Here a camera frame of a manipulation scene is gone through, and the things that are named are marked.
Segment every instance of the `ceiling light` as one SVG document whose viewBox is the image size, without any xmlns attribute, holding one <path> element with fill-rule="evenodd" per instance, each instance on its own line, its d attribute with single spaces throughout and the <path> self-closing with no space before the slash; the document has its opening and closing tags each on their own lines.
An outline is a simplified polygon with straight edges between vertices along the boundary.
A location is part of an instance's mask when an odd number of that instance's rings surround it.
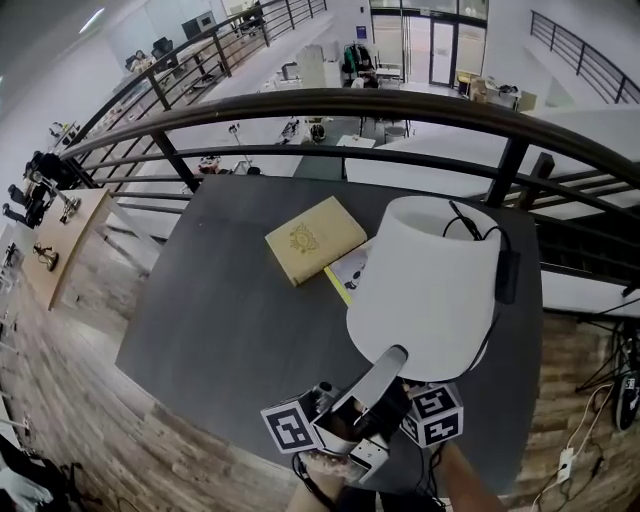
<svg viewBox="0 0 640 512">
<path fill-rule="evenodd" d="M 93 16 L 91 16 L 91 18 L 89 19 L 89 21 L 87 21 L 84 24 L 84 27 L 82 27 L 80 29 L 80 34 L 82 34 L 85 30 L 87 30 L 91 24 L 96 21 L 98 19 L 98 17 L 104 12 L 104 7 L 102 9 L 100 9 L 97 13 L 95 13 Z"/>
</svg>

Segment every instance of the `white lampshade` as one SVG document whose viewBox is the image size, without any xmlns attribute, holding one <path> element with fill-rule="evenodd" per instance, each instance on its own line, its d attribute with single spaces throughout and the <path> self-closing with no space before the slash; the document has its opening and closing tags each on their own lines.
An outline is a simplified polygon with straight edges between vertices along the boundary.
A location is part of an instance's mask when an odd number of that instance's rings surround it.
<svg viewBox="0 0 640 512">
<path fill-rule="evenodd" d="M 456 203 L 484 236 L 496 226 L 478 210 Z M 474 241 L 445 199 L 392 201 L 384 214 L 353 303 L 347 328 L 371 362 L 389 347 L 409 359 L 401 377 L 453 379 L 474 362 L 491 327 L 501 234 Z"/>
</svg>

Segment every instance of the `white ceiling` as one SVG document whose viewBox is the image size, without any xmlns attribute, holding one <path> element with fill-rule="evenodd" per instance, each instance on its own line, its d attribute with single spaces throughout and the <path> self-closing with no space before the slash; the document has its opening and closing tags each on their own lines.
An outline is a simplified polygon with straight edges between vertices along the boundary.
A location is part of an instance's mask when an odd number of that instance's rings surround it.
<svg viewBox="0 0 640 512">
<path fill-rule="evenodd" d="M 55 59 L 97 29 L 129 0 L 0 0 L 0 115 L 5 114 Z M 82 26 L 101 7 L 92 30 Z"/>
</svg>

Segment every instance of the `glass door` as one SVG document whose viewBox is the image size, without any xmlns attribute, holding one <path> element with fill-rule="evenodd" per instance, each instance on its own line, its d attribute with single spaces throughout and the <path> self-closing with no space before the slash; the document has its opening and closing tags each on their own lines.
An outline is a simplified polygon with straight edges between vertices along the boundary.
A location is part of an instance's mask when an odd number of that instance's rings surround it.
<svg viewBox="0 0 640 512">
<path fill-rule="evenodd" d="M 411 17 L 409 22 L 409 82 L 428 84 L 431 66 L 431 21 L 429 18 Z"/>
<path fill-rule="evenodd" d="M 431 18 L 431 66 L 429 67 L 429 83 L 453 87 L 454 62 L 457 42 L 454 23 L 438 21 Z"/>
</svg>

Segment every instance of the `book cover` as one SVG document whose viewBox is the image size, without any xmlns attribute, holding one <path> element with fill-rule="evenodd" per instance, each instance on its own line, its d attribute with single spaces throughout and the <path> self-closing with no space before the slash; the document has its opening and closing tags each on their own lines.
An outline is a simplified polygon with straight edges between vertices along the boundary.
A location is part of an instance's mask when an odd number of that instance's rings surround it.
<svg viewBox="0 0 640 512">
<path fill-rule="evenodd" d="M 375 238 L 372 238 L 360 247 L 356 247 L 324 269 L 325 274 L 347 306 L 351 305 L 354 293 L 358 289 L 360 277 L 369 259 L 374 240 Z"/>
<path fill-rule="evenodd" d="M 367 240 L 335 197 L 291 219 L 265 237 L 287 277 L 298 286 Z"/>
</svg>

